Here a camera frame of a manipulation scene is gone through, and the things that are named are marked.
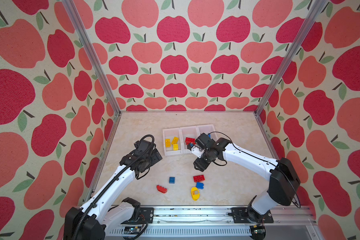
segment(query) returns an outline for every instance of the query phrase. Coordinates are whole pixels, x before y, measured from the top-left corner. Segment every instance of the blue square block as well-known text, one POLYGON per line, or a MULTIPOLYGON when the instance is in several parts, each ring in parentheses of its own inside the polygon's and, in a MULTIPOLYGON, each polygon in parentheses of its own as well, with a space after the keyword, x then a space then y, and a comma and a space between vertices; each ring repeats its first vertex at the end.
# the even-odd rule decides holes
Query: blue square block
POLYGON ((197 182, 197 183, 196 183, 196 187, 197 187, 198 189, 204 189, 204 184, 203 184, 202 182, 197 182))

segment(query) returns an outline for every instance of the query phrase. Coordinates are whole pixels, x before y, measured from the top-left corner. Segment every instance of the apple-patterned wallpaper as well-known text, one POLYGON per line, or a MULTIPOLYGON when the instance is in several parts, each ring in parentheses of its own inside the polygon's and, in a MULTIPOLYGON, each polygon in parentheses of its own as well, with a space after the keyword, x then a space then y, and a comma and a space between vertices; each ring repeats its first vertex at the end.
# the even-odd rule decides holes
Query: apple-patterned wallpaper
POLYGON ((331 0, 283 78, 263 122, 279 157, 292 161, 326 240, 360 240, 360 1, 331 0))
POLYGON ((62 239, 114 121, 71 26, 60 1, 0 0, 0 240, 62 239))
MULTIPOLYGON (((94 19, 87 34, 99 49, 108 79, 115 82, 112 89, 122 111, 253 111, 312 4, 86 2, 94 19)), ((80 7, 78 12, 85 25, 87 13, 80 7)), ((315 36, 321 32, 321 25, 315 26, 314 36, 303 44, 305 51, 316 47, 315 36)), ((91 69, 84 55, 80 61, 91 69)), ((291 63, 285 80, 292 81, 296 74, 296 63, 291 63)))

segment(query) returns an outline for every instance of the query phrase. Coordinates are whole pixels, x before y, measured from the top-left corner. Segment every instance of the apple stem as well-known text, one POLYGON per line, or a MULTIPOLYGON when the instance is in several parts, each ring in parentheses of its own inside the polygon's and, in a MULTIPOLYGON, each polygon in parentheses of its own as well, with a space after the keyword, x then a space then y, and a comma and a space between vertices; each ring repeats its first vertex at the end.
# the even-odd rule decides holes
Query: apple stem
POLYGON ((32 179, 35 179, 35 177, 34 177, 32 174, 30 174, 29 172, 27 172, 27 177, 30 177, 30 178, 32 178, 32 179))
POLYGON ((338 87, 340 87, 340 85, 343 84, 343 83, 339 83, 334 89, 332 90, 336 90, 338 87))
POLYGON ((1 13, 0 11, 0 17, 3 19, 3 21, 5 22, 6 25, 8 25, 7 20, 5 19, 4 15, 1 13))
POLYGON ((300 50, 301 50, 301 48, 298 50, 298 52, 297 52, 295 55, 298 55, 298 54, 299 54, 299 52, 300 52, 300 50))
POLYGON ((325 5, 325 7, 324 7, 324 9, 321 11, 321 13, 324 12, 324 10, 327 8, 328 4, 329 4, 329 2, 327 2, 327 5, 325 5))
POLYGON ((338 134, 336 134, 336 136, 331 140, 331 142, 335 141, 338 137, 338 134))
POLYGON ((308 4, 308 7, 307 7, 307 9, 309 10, 309 8, 311 7, 311 4, 312 4, 312 0, 309 2, 309 4, 308 4))
POLYGON ((47 76, 48 80, 51 81, 51 79, 49 78, 47 71, 44 69, 44 74, 47 76))
POLYGON ((325 51, 324 51, 323 54, 321 55, 319 61, 321 61, 321 59, 323 58, 324 55, 325 55, 325 51))
POLYGON ((25 114, 27 114, 28 117, 30 117, 30 118, 34 118, 34 117, 35 117, 35 116, 33 116, 32 114, 30 114, 29 112, 27 112, 27 111, 25 111, 25 110, 23 110, 23 112, 24 112, 25 114))
POLYGON ((357 181, 352 181, 352 182, 348 182, 350 185, 353 185, 353 184, 356 184, 356 183, 359 183, 360 180, 357 180, 357 181))
POLYGON ((43 13, 40 12, 40 14, 41 14, 41 16, 43 17, 44 21, 45 21, 47 24, 49 24, 49 22, 47 21, 47 19, 44 17, 43 13))
POLYGON ((102 1, 103 1, 104 8, 105 8, 106 10, 108 10, 108 8, 107 8, 107 6, 106 6, 106 2, 104 2, 104 0, 102 0, 102 1))

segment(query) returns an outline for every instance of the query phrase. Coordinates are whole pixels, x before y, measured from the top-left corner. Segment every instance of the table surface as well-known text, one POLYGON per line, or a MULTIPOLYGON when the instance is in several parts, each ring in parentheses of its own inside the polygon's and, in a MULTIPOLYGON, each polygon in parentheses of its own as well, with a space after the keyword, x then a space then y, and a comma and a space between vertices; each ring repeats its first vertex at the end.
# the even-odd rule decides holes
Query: table surface
POLYGON ((114 204, 126 197, 142 205, 247 205, 250 200, 268 188, 268 181, 233 162, 226 166, 211 164, 204 172, 193 168, 196 156, 182 154, 164 156, 163 129, 213 124, 232 141, 249 151, 272 157, 253 113, 122 113, 119 126, 110 147, 95 192, 115 172, 123 156, 134 149, 134 142, 146 134, 155 137, 156 148, 163 159, 151 167, 140 180, 134 180, 119 195, 114 204), (196 186, 193 176, 203 174, 204 189, 194 201, 191 188, 196 186), (175 184, 169 183, 175 177, 175 184), (158 192, 156 185, 168 189, 158 192))

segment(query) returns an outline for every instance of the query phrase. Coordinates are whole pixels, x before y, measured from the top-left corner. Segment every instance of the red toy block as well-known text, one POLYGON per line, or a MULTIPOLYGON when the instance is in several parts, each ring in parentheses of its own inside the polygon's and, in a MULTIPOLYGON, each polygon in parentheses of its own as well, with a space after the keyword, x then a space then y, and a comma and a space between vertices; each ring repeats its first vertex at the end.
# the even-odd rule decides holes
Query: red toy block
POLYGON ((193 144, 196 145, 195 139, 194 139, 194 138, 190 138, 190 137, 186 137, 186 138, 185 138, 185 143, 186 143, 187 145, 190 144, 190 143, 193 143, 193 144))
POLYGON ((160 185, 156 186, 157 190, 162 193, 166 193, 168 190, 165 187, 162 187, 160 185))
POLYGON ((205 180, 205 178, 204 178, 204 175, 199 175, 199 176, 194 176, 194 177, 193 177, 193 180, 194 180, 195 182, 202 182, 202 181, 205 180))

